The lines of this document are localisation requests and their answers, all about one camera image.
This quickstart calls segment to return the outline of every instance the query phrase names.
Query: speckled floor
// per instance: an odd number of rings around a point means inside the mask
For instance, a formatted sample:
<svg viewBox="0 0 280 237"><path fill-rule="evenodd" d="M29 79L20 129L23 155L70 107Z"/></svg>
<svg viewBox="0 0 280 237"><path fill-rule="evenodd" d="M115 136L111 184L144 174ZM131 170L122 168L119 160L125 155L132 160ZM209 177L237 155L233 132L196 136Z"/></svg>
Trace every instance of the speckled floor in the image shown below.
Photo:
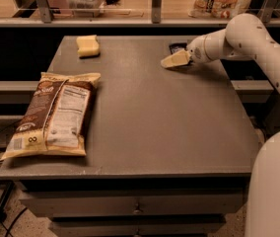
<svg viewBox="0 0 280 237"><path fill-rule="evenodd" d="M4 186L0 187L0 197L3 193ZM4 208L7 218L4 220L3 225L9 228L18 214L25 208L19 202L19 191L13 188L10 198ZM245 225L245 206L242 207L237 213L226 215L227 223L217 232L208 234L208 237L243 237ZM10 234L0 223L0 236L10 237L56 237L49 229L49 219L37 218L28 209L19 217L14 224Z"/></svg>

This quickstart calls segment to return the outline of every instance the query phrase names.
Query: table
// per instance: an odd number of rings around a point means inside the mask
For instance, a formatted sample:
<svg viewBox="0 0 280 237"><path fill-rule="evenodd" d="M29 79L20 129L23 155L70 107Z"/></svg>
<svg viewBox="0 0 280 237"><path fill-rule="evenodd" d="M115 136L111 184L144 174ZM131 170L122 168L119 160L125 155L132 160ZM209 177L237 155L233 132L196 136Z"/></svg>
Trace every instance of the table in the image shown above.
<svg viewBox="0 0 280 237"><path fill-rule="evenodd" d="M85 157L7 159L0 179L58 236L204 234L244 203L257 135L221 62L161 67L195 36L65 37L49 72L100 72Z"/></svg>

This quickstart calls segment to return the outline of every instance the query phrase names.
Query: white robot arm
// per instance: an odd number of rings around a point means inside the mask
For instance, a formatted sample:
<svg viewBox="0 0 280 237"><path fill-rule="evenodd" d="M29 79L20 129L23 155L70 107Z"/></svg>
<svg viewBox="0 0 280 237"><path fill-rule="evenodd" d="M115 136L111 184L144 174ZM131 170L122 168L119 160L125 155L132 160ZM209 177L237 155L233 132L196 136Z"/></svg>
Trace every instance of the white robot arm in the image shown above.
<svg viewBox="0 0 280 237"><path fill-rule="evenodd" d="M224 30L201 36L161 61L163 67L211 62L216 59L254 60L280 94L280 44L252 14L235 16ZM280 132L262 146L252 169L245 237L280 236Z"/></svg>

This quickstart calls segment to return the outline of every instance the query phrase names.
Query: snack bag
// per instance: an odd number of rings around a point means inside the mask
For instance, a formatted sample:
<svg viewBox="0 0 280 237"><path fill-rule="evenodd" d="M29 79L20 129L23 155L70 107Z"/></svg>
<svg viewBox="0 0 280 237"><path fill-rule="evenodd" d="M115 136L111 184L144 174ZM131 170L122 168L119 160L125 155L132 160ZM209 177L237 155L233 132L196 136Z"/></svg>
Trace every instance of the snack bag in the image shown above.
<svg viewBox="0 0 280 237"><path fill-rule="evenodd" d="M245 12L251 0L195 0L189 16L231 19Z"/></svg>
<svg viewBox="0 0 280 237"><path fill-rule="evenodd" d="M99 73L41 73L33 98L2 160L9 157L86 155L85 122L92 108Z"/></svg>

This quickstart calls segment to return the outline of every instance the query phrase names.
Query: gray tabletop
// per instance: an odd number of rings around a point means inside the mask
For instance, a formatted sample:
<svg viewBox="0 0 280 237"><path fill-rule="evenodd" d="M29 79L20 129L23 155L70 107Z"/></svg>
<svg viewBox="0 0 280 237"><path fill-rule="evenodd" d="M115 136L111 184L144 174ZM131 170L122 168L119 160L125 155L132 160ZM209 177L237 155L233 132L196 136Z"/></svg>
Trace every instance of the gray tabletop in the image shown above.
<svg viewBox="0 0 280 237"><path fill-rule="evenodd" d="M249 174L257 136L222 63L160 65L170 43L193 38L98 36L101 55L80 59L65 37L48 71L102 75L87 155L7 159L0 179Z"/></svg>

